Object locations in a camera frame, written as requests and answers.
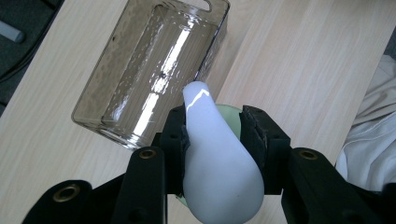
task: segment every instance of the dark floor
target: dark floor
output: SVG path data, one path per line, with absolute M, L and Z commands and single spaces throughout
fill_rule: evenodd
M 26 35 L 14 43 L 0 35 L 0 117 L 64 0 L 0 0 L 0 21 Z M 385 54 L 396 60 L 396 29 Z

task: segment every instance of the light wood surface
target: light wood surface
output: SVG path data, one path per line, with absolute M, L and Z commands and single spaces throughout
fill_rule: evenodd
M 48 188 L 95 188 L 131 152 L 71 120 L 126 0 L 65 1 L 0 118 L 0 223 L 21 223 Z M 207 83 L 218 102 L 267 111 L 293 147 L 334 162 L 396 24 L 393 0 L 233 0 Z M 169 223 L 199 223 L 169 196 Z M 285 223 L 265 196 L 249 223 Z

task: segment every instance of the clear glass container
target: clear glass container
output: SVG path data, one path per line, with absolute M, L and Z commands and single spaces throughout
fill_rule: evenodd
M 182 88 L 205 76 L 226 32 L 230 4 L 130 0 L 72 119 L 130 149 L 149 146 Z

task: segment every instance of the white fabric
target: white fabric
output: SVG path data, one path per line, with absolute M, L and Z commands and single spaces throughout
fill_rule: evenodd
M 396 62 L 383 55 L 364 96 L 354 125 L 396 111 Z
M 341 151 L 336 169 L 349 183 L 381 191 L 396 182 L 396 112 L 353 128 Z
M 336 169 L 349 183 L 380 191 L 396 182 L 396 62 L 384 55 Z

